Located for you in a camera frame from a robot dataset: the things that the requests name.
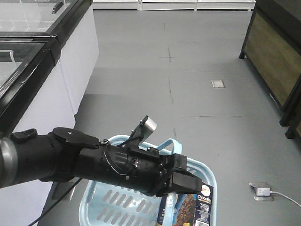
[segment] gray floor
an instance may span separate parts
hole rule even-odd
[[[248,187],[248,182],[268,182],[301,201],[300,146],[285,138],[275,103],[248,62],[238,59],[251,13],[94,15],[101,55],[76,128],[109,138],[129,134],[148,114],[158,124],[150,143],[176,138],[184,155],[214,172],[219,226],[300,225],[295,204],[281,197],[255,202]],[[212,88],[213,79],[224,80],[226,88]],[[82,193],[75,194],[78,202]],[[78,206],[71,213],[64,205],[39,225],[79,225]]]

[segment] black robotic arm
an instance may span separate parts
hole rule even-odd
[[[55,128],[47,135],[38,135],[35,129],[12,133],[0,140],[0,188],[36,179],[67,182],[80,177],[147,196],[201,191],[202,180],[186,170],[186,156],[139,148],[155,127],[146,116],[118,146],[69,128]]]

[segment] light blue basket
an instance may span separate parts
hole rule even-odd
[[[109,139],[112,145],[126,141],[129,136],[119,135]],[[164,149],[173,144],[173,150]],[[146,142],[141,149],[155,147],[160,154],[182,153],[182,145],[169,139],[159,146]],[[217,185],[213,172],[203,163],[187,158],[187,170],[214,187],[211,225],[216,226]],[[148,197],[140,192],[119,186],[89,181],[79,207],[81,226],[155,226],[161,198]],[[166,200],[163,226],[171,226],[176,202],[175,193]]]

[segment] white power cable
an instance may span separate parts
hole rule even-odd
[[[284,194],[282,194],[282,193],[280,193],[280,192],[273,192],[273,191],[270,191],[270,194],[278,194],[278,195],[281,195],[281,196],[287,198],[288,200],[294,202],[296,205],[298,205],[298,206],[301,208],[301,204],[297,203],[295,200],[291,199],[290,197],[288,197],[288,196],[286,196],[286,195],[284,195]]]

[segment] snack package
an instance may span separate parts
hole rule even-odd
[[[210,226],[213,187],[203,184],[197,194],[178,194],[174,206],[173,226]],[[161,226],[165,213],[166,196],[161,199],[157,226]]]

